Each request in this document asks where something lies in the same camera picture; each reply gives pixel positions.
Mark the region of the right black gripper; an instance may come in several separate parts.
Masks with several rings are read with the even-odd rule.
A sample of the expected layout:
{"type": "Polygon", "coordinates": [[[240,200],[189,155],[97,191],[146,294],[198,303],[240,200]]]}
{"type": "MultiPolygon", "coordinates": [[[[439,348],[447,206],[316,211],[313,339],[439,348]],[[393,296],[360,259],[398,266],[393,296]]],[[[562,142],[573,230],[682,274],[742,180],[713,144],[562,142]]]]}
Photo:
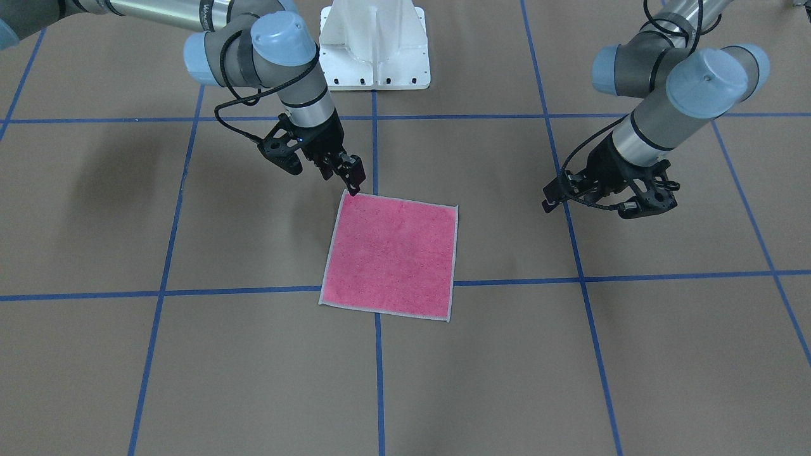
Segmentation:
{"type": "Polygon", "coordinates": [[[289,115],[282,113],[257,148],[265,159],[293,175],[302,173],[298,153],[303,153],[304,158],[319,169],[322,179],[337,177],[348,193],[356,196],[367,176],[362,159],[345,152],[343,139],[344,130],[336,113],[315,127],[298,126],[289,115]]]}

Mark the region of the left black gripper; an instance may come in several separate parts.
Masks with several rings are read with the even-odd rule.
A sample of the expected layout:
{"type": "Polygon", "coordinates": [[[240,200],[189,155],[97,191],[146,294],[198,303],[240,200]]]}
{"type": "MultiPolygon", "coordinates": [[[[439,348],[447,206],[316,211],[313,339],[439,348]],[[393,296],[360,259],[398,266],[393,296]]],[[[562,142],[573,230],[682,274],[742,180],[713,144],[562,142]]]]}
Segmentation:
{"type": "Polygon", "coordinates": [[[616,212],[621,219],[639,219],[677,207],[680,184],[667,178],[669,160],[650,167],[633,165],[620,156],[612,139],[605,137],[589,153],[577,173],[567,168],[584,147],[580,144],[564,160],[560,171],[544,187],[542,208],[550,213],[570,200],[597,210],[616,212]]]}

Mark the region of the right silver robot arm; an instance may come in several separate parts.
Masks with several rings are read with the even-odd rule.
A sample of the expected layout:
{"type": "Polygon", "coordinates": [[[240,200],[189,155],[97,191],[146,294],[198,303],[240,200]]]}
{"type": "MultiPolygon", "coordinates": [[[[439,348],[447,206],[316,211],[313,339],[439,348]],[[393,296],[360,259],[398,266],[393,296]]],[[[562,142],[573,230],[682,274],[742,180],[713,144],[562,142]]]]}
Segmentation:
{"type": "Polygon", "coordinates": [[[232,100],[215,107],[221,126],[253,142],[289,174],[312,162],[323,179],[338,177],[357,194],[366,175],[347,153],[344,130],[319,58],[321,50],[293,1],[3,1],[2,48],[72,15],[142,18],[191,32],[183,58],[203,86],[225,87],[232,100]],[[284,112],[266,136],[229,125],[226,108],[255,106],[277,95],[284,112]]]}

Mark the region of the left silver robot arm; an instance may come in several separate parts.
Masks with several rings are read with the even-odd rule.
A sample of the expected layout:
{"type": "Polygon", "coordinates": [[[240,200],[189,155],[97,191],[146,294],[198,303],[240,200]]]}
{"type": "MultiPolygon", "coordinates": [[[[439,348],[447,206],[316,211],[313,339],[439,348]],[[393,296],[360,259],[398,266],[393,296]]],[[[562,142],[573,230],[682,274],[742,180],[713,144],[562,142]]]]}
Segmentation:
{"type": "Polygon", "coordinates": [[[546,213],[567,201],[617,213],[621,219],[677,207],[669,179],[672,152],[710,121],[756,94],[770,76],[770,58],[756,44],[701,49],[727,1],[669,1],[626,44],[606,46],[592,63],[595,90],[640,103],[588,138],[596,146],[585,167],[564,160],[544,188],[546,213]]]}

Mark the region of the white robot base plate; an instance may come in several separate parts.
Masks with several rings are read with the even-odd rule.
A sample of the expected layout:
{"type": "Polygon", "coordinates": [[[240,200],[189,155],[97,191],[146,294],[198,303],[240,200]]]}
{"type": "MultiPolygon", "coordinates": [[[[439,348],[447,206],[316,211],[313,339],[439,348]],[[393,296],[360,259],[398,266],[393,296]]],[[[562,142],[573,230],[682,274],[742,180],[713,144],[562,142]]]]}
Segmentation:
{"type": "Polygon", "coordinates": [[[428,26],[411,1],[334,1],[319,14],[322,72],[333,91],[431,86],[428,26]]]}

